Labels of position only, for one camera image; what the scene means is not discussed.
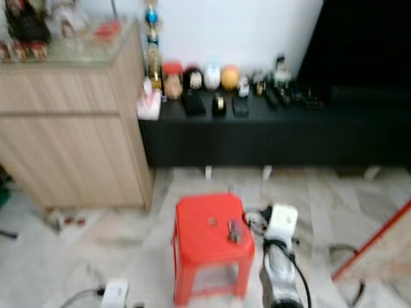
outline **wall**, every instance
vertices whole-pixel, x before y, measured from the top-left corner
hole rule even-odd
[[[159,0],[164,59],[233,63],[243,71],[273,66],[285,53],[297,74],[321,0]],[[110,0],[82,0],[90,15],[111,14]],[[116,0],[121,15],[144,15],[144,0]]]

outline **floor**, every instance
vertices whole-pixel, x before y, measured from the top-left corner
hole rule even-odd
[[[74,212],[87,218],[83,227],[55,232],[45,223],[36,204],[14,191],[0,209],[2,228],[16,230],[16,241],[0,239],[0,308],[56,308],[73,293],[104,284],[110,277],[125,277],[130,289],[127,307],[144,302],[148,308],[173,306],[173,258],[170,246],[174,207],[187,194],[231,191],[245,208],[287,203],[299,211],[295,248],[305,272],[313,307],[347,307],[356,285],[336,286],[330,273],[328,246],[360,246],[411,197],[411,176],[402,169],[384,169],[372,182],[360,176],[338,177],[328,169],[274,170],[261,181],[260,169],[214,169],[211,180],[199,169],[159,170],[152,210],[96,209]],[[259,272],[261,245],[244,300],[212,296],[190,302],[189,307],[263,307]],[[201,272],[195,288],[211,282],[223,284],[228,271]],[[298,288],[303,300],[301,284]],[[411,279],[370,281],[359,308],[411,307]],[[70,307],[99,307],[84,298]]]

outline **stool leg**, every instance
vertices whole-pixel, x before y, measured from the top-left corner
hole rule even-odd
[[[187,305],[193,289],[196,269],[191,266],[178,265],[174,286],[174,303]]]
[[[252,259],[245,259],[238,263],[238,278],[236,296],[244,297],[247,293],[247,286],[249,283],[249,275],[252,265]]]

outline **glass countertop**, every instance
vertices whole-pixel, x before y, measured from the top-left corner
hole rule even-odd
[[[123,44],[127,40],[135,19],[121,21],[120,32],[110,42],[100,42],[93,33],[104,21],[92,21],[87,33],[78,38],[53,38],[47,45],[47,57],[43,61],[30,57],[24,62],[2,62],[3,68],[37,68],[38,65],[50,68],[106,68],[110,67]]]

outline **red plastic stool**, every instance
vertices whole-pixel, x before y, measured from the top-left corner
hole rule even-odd
[[[174,235],[174,302],[186,305],[195,296],[235,293],[244,297],[254,256],[250,230],[242,223],[243,205],[233,194],[190,196],[177,204]],[[229,221],[241,223],[241,242],[229,240]],[[206,266],[238,264],[235,286],[193,291],[196,272]]]

